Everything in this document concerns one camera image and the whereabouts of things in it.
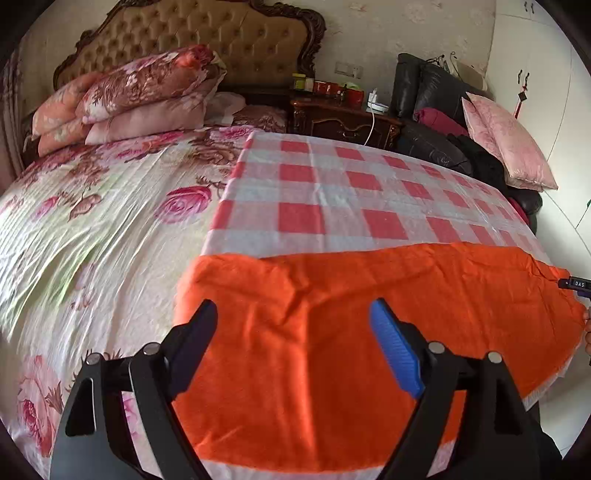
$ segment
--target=wall switch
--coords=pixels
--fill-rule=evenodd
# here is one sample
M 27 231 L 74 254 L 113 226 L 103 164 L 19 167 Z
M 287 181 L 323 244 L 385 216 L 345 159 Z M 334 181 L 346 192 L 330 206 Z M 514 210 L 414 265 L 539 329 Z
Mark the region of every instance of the wall switch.
M 338 61 L 335 65 L 335 73 L 360 79 L 361 75 L 363 74 L 363 67 L 345 63 L 344 61 Z

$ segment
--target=wooden nightstand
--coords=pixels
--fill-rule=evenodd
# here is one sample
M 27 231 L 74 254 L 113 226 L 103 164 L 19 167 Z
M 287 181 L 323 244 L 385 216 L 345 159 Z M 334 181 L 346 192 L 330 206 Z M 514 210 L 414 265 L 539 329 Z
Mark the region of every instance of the wooden nightstand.
M 371 131 L 371 113 L 341 105 L 336 100 L 297 98 L 291 104 L 294 108 L 295 134 L 363 145 Z M 376 114 L 368 146 L 392 150 L 401 128 L 400 120 Z

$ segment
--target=red and white checkered tablecloth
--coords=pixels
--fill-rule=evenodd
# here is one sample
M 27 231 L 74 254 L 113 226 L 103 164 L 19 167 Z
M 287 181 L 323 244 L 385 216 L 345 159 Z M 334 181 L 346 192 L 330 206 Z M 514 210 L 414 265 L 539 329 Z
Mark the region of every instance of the red and white checkered tablecloth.
M 550 262 L 513 207 L 482 182 L 376 148 L 255 132 L 202 254 L 272 257 L 459 241 L 517 246 Z

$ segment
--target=floral blanket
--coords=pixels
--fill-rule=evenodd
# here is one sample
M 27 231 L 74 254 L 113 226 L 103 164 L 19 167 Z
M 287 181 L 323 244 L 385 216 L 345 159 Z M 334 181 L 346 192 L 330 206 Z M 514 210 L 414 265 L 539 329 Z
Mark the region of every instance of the floral blanket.
M 0 417 L 42 476 L 85 357 L 127 356 L 170 330 L 177 281 L 254 129 L 65 148 L 0 199 Z

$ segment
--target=tufted headboard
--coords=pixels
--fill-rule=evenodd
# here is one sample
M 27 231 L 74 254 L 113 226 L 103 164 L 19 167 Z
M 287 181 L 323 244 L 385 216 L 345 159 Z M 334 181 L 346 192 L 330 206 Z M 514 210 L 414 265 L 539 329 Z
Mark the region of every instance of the tufted headboard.
M 135 58 L 207 44 L 228 67 L 224 87 L 286 87 L 314 76 L 326 26 L 318 12 L 264 0 L 120 0 L 96 31 L 85 31 L 56 69 L 57 90 L 83 73 Z

